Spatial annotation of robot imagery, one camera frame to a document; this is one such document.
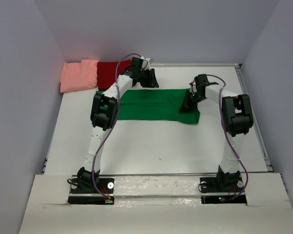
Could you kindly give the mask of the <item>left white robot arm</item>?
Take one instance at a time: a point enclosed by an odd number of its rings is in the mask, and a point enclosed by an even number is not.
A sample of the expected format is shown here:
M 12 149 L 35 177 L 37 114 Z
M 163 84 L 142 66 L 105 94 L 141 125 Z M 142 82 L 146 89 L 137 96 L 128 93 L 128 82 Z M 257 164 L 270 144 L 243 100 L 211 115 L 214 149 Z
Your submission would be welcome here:
M 77 184 L 85 191 L 105 194 L 99 189 L 99 174 L 101 169 L 101 156 L 104 144 L 118 120 L 120 112 L 120 99 L 123 94 L 136 84 L 143 88 L 158 88 L 155 70 L 151 68 L 153 58 L 145 58 L 132 53 L 131 64 L 122 71 L 120 62 L 115 68 L 115 81 L 103 93 L 93 97 L 90 120 L 92 134 L 89 149 L 82 167 L 77 172 Z

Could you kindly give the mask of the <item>green t shirt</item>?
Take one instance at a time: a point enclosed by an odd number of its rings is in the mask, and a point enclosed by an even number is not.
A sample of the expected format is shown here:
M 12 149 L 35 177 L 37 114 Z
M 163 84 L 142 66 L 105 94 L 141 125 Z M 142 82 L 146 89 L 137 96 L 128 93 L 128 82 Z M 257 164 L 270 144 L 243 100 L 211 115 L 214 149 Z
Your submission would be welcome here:
M 118 119 L 198 124 L 200 111 L 179 112 L 186 91 L 187 89 L 129 89 L 121 92 Z

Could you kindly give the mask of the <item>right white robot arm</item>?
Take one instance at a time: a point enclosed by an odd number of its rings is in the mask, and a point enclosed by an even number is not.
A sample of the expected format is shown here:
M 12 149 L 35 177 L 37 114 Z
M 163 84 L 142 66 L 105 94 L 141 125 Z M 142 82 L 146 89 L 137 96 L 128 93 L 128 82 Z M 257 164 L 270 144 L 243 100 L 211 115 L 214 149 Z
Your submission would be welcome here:
M 241 195 L 248 181 L 241 177 L 241 171 L 247 169 L 240 154 L 245 136 L 254 124 L 250 97 L 226 90 L 224 81 L 219 84 L 208 78 L 208 74 L 199 74 L 193 79 L 179 109 L 180 113 L 188 113 L 197 110 L 199 102 L 210 99 L 218 104 L 220 112 L 225 137 L 223 157 L 216 176 L 202 177 L 198 190 L 203 194 L 234 192 Z

